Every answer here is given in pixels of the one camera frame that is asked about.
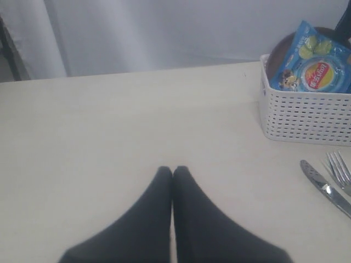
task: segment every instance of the cartoon character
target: cartoon character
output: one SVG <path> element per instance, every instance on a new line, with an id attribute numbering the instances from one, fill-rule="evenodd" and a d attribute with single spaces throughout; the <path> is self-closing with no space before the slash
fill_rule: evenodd
<path id="1" fill-rule="evenodd" d="M 280 75 L 281 82 L 279 87 L 281 89 L 289 89 L 293 92 L 297 91 L 297 87 L 300 85 L 300 79 L 294 76 L 291 70 L 285 69 Z"/>

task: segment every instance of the fork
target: fork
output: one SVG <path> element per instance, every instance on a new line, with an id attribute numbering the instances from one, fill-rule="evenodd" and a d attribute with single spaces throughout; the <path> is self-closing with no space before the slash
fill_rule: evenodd
<path id="1" fill-rule="evenodd" d="M 327 153 L 328 172 L 336 184 L 351 196 L 351 173 L 339 151 Z"/>

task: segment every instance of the table surface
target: table surface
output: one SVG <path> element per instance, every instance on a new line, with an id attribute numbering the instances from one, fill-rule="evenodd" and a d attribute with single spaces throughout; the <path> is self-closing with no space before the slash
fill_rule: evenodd
<path id="1" fill-rule="evenodd" d="M 0 84 L 0 262 L 57 262 L 161 165 L 187 165 L 222 211 L 294 262 L 348 261 L 351 221 L 299 167 L 326 174 L 320 160 L 336 148 L 268 140 L 259 84 L 258 62 Z"/>

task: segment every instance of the silverware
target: silverware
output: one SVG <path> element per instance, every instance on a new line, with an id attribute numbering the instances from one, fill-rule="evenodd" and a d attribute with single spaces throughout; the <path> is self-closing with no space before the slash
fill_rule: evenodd
<path id="1" fill-rule="evenodd" d="M 336 184 L 349 196 L 351 196 L 351 174 L 340 152 L 327 153 L 328 168 L 331 177 Z"/>
<path id="2" fill-rule="evenodd" d="M 300 162 L 301 168 L 307 178 L 312 184 L 326 197 L 328 198 L 337 208 L 351 218 L 351 204 L 332 187 L 329 182 L 318 173 L 307 161 L 302 160 Z"/>

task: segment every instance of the lay's logo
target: lay's logo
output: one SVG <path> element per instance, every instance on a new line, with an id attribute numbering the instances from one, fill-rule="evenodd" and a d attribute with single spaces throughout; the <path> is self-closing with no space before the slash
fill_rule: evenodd
<path id="1" fill-rule="evenodd" d="M 318 62 L 306 70 L 305 80 L 312 89 L 320 89 L 332 81 L 333 75 L 328 63 Z"/>

